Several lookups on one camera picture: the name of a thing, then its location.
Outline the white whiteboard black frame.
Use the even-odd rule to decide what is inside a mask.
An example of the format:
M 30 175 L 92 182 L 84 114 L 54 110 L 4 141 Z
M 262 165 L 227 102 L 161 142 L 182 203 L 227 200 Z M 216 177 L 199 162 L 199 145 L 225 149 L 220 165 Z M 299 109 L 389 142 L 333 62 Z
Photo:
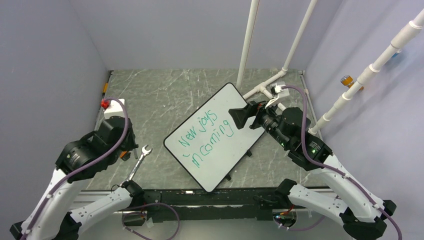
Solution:
M 228 82 L 163 140 L 164 147 L 206 192 L 212 192 L 264 134 L 249 126 L 238 129 L 230 109 L 246 101 Z

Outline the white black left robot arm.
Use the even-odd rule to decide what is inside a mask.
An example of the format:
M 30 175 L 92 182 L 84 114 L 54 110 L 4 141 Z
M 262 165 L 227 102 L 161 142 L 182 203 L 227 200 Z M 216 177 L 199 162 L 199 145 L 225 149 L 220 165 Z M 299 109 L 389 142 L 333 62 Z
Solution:
M 144 190 L 127 178 L 112 193 L 89 205 L 70 210 L 75 198 L 96 173 L 138 148 L 129 118 L 112 116 L 79 140 L 68 143 L 42 199 L 30 216 L 11 225 L 16 240 L 76 240 L 95 223 L 115 211 L 139 209 Z

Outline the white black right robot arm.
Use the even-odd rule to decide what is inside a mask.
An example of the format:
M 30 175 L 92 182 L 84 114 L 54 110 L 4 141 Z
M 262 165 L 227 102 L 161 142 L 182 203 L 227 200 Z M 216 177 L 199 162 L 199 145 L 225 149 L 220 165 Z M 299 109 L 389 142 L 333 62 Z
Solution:
M 252 130 L 263 128 L 305 171 L 321 177 L 336 194 L 335 198 L 317 193 L 294 180 L 285 179 L 275 189 L 272 204 L 287 208 L 301 206 L 340 224 L 356 240 L 376 240 L 383 236 L 397 208 L 366 190 L 340 163 L 333 151 L 307 131 L 310 120 L 298 107 L 277 114 L 264 102 L 249 102 L 245 107 L 229 110 L 236 127 L 245 127 L 249 118 Z

